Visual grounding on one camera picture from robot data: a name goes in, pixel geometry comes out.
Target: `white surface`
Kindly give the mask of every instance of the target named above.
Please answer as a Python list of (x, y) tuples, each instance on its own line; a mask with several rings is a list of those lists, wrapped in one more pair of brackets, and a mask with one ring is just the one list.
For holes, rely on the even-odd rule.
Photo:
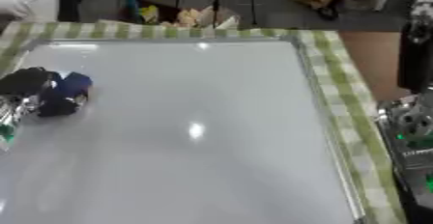
[(0, 223), (353, 223), (288, 42), (45, 45), (95, 82), (0, 157)]

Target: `green light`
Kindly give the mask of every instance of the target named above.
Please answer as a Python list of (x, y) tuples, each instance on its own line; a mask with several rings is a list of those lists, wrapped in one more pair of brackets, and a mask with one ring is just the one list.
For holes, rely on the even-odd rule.
[(430, 193), (433, 193), (433, 177), (431, 175), (426, 175), (427, 188), (430, 190)]

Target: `floor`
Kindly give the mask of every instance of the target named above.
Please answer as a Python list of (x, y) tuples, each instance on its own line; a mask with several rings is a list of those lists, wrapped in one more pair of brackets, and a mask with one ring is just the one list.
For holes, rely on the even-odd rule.
[[(174, 5), (175, 0), (152, 0)], [(181, 7), (202, 9), (213, 0), (181, 0)], [(399, 31), (412, 0), (390, 0), (386, 8), (376, 12), (341, 12), (337, 21), (325, 21), (309, 8), (290, 0), (255, 0), (259, 27), (332, 29), (349, 31)], [(242, 17), (241, 28), (251, 27), (249, 0), (221, 0), (225, 6)], [(85, 0), (81, 5), (82, 20), (115, 18), (117, 0)]]

